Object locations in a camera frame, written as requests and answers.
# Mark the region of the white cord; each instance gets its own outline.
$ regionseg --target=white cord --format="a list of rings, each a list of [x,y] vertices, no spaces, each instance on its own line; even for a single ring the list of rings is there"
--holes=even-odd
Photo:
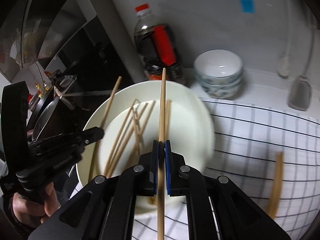
[[[292,43],[292,12],[291,12],[291,1],[285,0],[287,3],[287,24],[288,24],[288,39],[287,39],[287,47],[285,50],[285,55],[289,56],[291,51],[291,43]]]
[[[316,30],[316,28],[314,28],[314,26],[313,26],[312,27],[312,33],[311,33],[311,43],[310,43],[309,54],[308,54],[308,58],[307,58],[306,65],[304,67],[302,76],[306,75],[306,73],[308,71],[308,68],[310,66],[310,62],[311,62],[311,58],[312,58],[312,54],[313,54],[313,47],[314,47],[314,44],[315,44],[315,36],[316,36],[316,34],[315,34],[316,31],[315,30]]]

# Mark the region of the red bottle cap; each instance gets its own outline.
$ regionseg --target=red bottle cap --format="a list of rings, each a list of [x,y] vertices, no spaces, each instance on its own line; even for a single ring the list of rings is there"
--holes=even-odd
[[[142,4],[142,5],[139,5],[135,8],[136,12],[139,12],[139,11],[142,11],[142,10],[145,10],[145,9],[148,9],[149,8],[149,4],[148,3],[145,3],[145,4]]]

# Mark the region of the white wall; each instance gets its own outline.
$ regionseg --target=white wall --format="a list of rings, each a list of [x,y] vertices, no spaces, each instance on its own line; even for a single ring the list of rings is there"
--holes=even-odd
[[[134,8],[149,3],[154,14],[173,29],[184,67],[210,49],[229,49],[244,60],[245,68],[276,72],[276,64],[287,43],[288,17],[286,0],[253,0],[255,13],[241,11],[239,0],[113,0],[133,37],[137,22]],[[311,29],[306,7],[301,0],[290,0],[292,7],[291,78],[305,65]],[[320,33],[316,31],[315,53],[308,77],[320,88]]]
[[[38,61],[37,64],[39,65],[39,68],[35,63],[33,63],[29,68],[20,70],[12,80],[13,84],[25,81],[31,95],[35,95],[37,93],[36,83],[42,85],[42,79],[46,84],[51,84]]]
[[[3,88],[7,85],[10,85],[10,82],[0,73],[0,102],[2,100]]]

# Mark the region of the white countertop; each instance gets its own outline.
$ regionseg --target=white countertop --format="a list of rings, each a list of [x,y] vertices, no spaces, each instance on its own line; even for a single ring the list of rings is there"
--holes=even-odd
[[[184,73],[188,80],[188,86],[191,90],[198,97],[209,98],[208,94],[204,92],[200,84],[194,80],[193,69],[185,69]],[[282,79],[274,73],[245,70],[243,87],[235,96],[226,99],[261,106],[269,106],[320,119],[320,91],[315,88],[312,89],[311,104],[307,111],[298,111],[287,105],[292,82],[293,80]]]

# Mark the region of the dish towel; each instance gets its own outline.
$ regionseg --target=dish towel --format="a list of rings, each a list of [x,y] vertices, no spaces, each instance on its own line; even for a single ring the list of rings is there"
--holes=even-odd
[[[204,175],[226,175],[265,210],[276,153],[282,151],[284,177],[275,222],[292,240],[300,239],[319,211],[319,120],[237,101],[202,100],[215,128],[215,150]],[[132,239],[156,239],[156,232],[157,218],[135,220]],[[165,209],[165,239],[188,239],[185,202]]]

